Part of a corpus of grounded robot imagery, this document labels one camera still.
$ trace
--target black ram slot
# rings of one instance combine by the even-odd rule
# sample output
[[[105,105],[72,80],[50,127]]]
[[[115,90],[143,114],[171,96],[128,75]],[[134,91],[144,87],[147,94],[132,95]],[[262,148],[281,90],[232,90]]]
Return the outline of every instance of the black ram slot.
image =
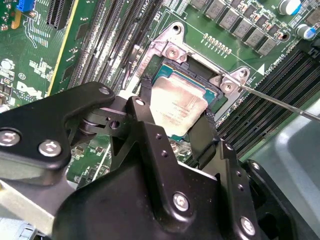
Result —
[[[101,38],[102,31],[109,22],[111,12],[115,7],[116,2],[117,0],[111,0],[107,4],[107,0],[100,0],[96,5],[96,14],[91,20],[91,26],[89,28],[90,31],[83,41],[81,55],[69,82],[68,88],[79,86],[84,82],[91,59],[95,54],[97,44]]]
[[[308,53],[311,45],[299,43],[256,87],[260,92],[300,108],[320,89],[319,63]],[[266,135],[272,133],[292,113],[250,94],[218,128],[239,158]]]
[[[74,0],[51,0],[46,23],[57,30],[63,29],[68,22]]]

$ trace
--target silver screw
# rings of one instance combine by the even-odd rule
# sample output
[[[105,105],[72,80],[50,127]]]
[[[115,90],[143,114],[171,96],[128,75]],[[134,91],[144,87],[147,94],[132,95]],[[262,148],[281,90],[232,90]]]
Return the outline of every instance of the silver screw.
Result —
[[[246,217],[241,217],[240,219],[241,225],[243,227],[243,230],[250,236],[254,236],[256,234],[256,230],[252,222],[246,218]]]
[[[252,166],[257,170],[260,170],[260,166],[256,162],[253,162]]]
[[[173,195],[173,203],[175,207],[181,212],[185,212],[189,209],[189,202],[187,198],[181,193],[175,193]]]
[[[46,140],[39,145],[39,152],[46,157],[56,157],[61,153],[61,146],[57,141]]]
[[[20,141],[20,135],[12,130],[0,131],[0,146],[10,147]]]
[[[110,94],[109,90],[106,89],[105,87],[100,87],[99,91],[100,91],[100,93],[105,94],[105,95]]]
[[[137,99],[135,100],[135,102],[136,102],[137,104],[141,105],[141,106],[145,105],[144,101],[142,101],[142,100],[139,99],[139,98],[137,98]]]

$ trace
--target expansion slot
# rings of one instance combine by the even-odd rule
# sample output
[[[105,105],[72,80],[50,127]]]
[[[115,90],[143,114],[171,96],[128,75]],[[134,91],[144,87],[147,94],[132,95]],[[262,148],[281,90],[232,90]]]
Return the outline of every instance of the expansion slot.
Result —
[[[125,24],[130,11],[134,5],[134,1],[130,1],[123,16],[120,17],[123,2],[119,1],[115,8],[112,16],[108,22],[108,26],[105,29],[101,41],[97,47],[96,55],[93,57],[90,70],[86,76],[85,82],[92,80],[98,81],[100,74],[103,70],[103,66],[108,62],[110,52],[114,47],[115,41],[118,39],[119,34],[123,25]]]
[[[107,51],[107,48],[109,48],[109,46],[107,46],[107,43],[110,41],[110,38],[113,38],[112,36],[112,32],[114,31],[114,29],[118,28],[119,26],[119,22],[125,21],[126,16],[124,16],[123,18],[120,17],[120,13],[121,13],[121,9],[123,6],[123,1],[117,1],[117,3],[115,4],[115,7],[112,10],[111,16],[107,22],[106,28],[104,29],[102,36],[99,40],[99,44],[95,50],[95,54],[92,56],[91,62],[90,62],[90,68],[86,74],[85,80],[83,81],[83,83],[88,83],[93,81],[97,81],[98,79],[96,79],[96,71],[99,70],[99,61],[101,60],[101,58],[105,58],[105,52]]]
[[[91,21],[93,24],[82,46],[82,53],[72,74],[68,88],[79,86],[84,81],[85,75],[90,66],[91,56],[94,54],[101,37],[101,33],[110,18],[110,14],[116,2],[116,0],[110,0],[109,3],[107,3],[107,0],[100,0],[97,4],[97,14]]]
[[[256,90],[295,107],[301,107],[320,88],[317,81],[320,67],[317,67],[316,61],[308,52],[303,45],[297,47]],[[291,114],[290,111],[250,94],[218,128],[218,132],[235,147],[241,157]]]
[[[269,74],[255,89],[264,94],[268,94],[275,84],[279,82],[291,68],[297,65],[303,57],[304,54],[302,52],[294,52],[292,56],[287,56],[287,58],[289,58],[287,64],[280,67],[277,71],[272,71],[271,74]],[[240,122],[241,118],[245,116],[259,101],[261,101],[261,98],[250,94],[245,101],[238,106],[234,114],[231,114],[231,116],[229,116],[218,128],[219,134],[224,136],[228,132],[232,131],[233,127]]]
[[[131,11],[128,19],[125,22],[124,27],[121,29],[121,35],[120,37],[116,40],[116,45],[111,54],[109,55],[111,59],[115,59],[118,54],[120,53],[121,48],[123,47],[125,41],[127,40],[128,36],[130,35],[131,30],[135,27],[134,22],[136,19],[139,17],[139,13],[142,9],[144,0],[139,0],[136,2],[135,8],[133,11]],[[110,73],[110,70],[112,68],[113,61],[108,62],[105,65],[102,65],[99,71],[99,75],[97,75],[97,78],[102,78],[99,81],[103,84],[107,83],[107,76]]]

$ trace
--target green circuit board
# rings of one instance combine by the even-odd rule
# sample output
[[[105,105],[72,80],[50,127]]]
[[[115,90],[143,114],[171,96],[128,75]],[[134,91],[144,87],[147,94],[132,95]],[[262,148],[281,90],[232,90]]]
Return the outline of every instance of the green circuit board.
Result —
[[[120,90],[117,77],[122,69],[117,65],[114,65],[116,66],[115,69],[111,69],[103,80],[95,77],[90,79],[74,77],[79,69],[86,67],[85,64],[79,65],[79,63],[83,60],[82,53],[88,48],[87,40],[96,38],[95,43],[97,44],[104,39],[102,37],[104,28],[102,23],[101,25],[99,23],[107,19],[101,17],[97,20],[95,17],[98,14],[101,14],[101,16],[107,14],[110,11],[110,6],[115,5],[118,1],[74,0],[69,12],[68,24],[59,30],[47,24],[51,0],[37,0],[32,11],[23,13],[16,9],[18,2],[18,0],[0,2],[0,62],[3,62],[3,64],[0,64],[0,83],[6,86],[6,89],[3,88],[0,94],[6,96],[6,104],[10,108],[30,103],[50,94],[59,93],[88,81],[102,82],[113,88],[115,92]],[[240,67],[247,67],[250,71],[247,83],[252,87],[263,81],[301,40],[296,34],[299,25],[307,24],[314,27],[319,33],[319,24],[310,24],[307,21],[312,12],[320,5],[317,0],[303,1],[298,14],[293,16],[279,14],[278,0],[243,0],[239,1],[237,7],[232,5],[233,1],[231,0],[221,0],[220,2],[223,2],[226,7],[225,11],[232,9],[233,14],[238,19],[246,19],[250,27],[260,29],[263,38],[268,38],[275,43],[269,53],[262,54],[261,46],[252,47],[250,46],[252,42],[237,37],[234,29],[226,29],[224,20],[221,20],[221,18],[219,20],[212,19],[212,16],[208,17],[207,11],[213,0],[204,1],[204,6],[198,8],[192,5],[193,2],[197,1],[162,1],[162,6],[150,19],[148,31],[145,32],[145,36],[139,43],[140,50],[133,63],[132,75],[138,70],[137,66],[150,47],[151,42],[174,22],[183,24],[185,29],[183,42],[186,45],[226,73],[231,73]],[[117,17],[114,19],[108,17],[109,21],[114,21],[110,22],[110,26],[114,27],[112,34],[109,35],[107,46],[112,45],[116,36],[123,34],[124,28],[121,28],[121,26],[125,27],[125,25],[121,25],[122,20],[129,18],[130,14],[134,12],[135,6],[141,4],[142,7],[139,11],[143,15],[148,9],[148,4],[156,5],[158,1],[128,0],[119,3],[122,4]],[[254,7],[254,13],[245,16],[246,8],[249,8],[249,6]],[[12,24],[20,14],[19,26],[13,29]],[[263,26],[258,26],[257,20],[261,16],[265,16],[267,20],[263,23]],[[272,26],[277,26],[277,30],[273,34],[269,32],[269,28]],[[131,37],[132,35],[128,34],[127,45],[130,45]],[[94,56],[97,51],[93,49],[91,52]],[[109,63],[108,58],[116,59],[119,57],[121,60],[124,52],[119,51],[117,55],[108,54],[103,54],[102,51],[100,56],[95,55],[99,57],[99,61],[93,68],[94,71],[102,73],[103,65],[99,65],[99,63],[103,63],[103,61]],[[154,56],[144,73],[155,76],[161,61],[161,57]],[[130,78],[128,82],[135,85],[135,90],[138,89],[139,84],[134,82],[133,78]],[[243,93],[234,104],[239,105],[246,95],[247,93]],[[216,109],[218,109],[217,106],[222,104],[223,102],[217,102]],[[230,106],[220,116],[217,121],[218,126],[235,109],[235,105]],[[192,159],[191,150],[184,146],[180,146],[180,148],[184,150],[177,153],[177,158],[188,163]],[[93,172],[94,175],[97,172],[95,177],[107,173],[111,164],[109,149],[109,138],[106,136],[98,136],[92,140],[83,147],[83,152],[81,149],[74,149],[67,174],[68,180],[82,185],[91,181]]]

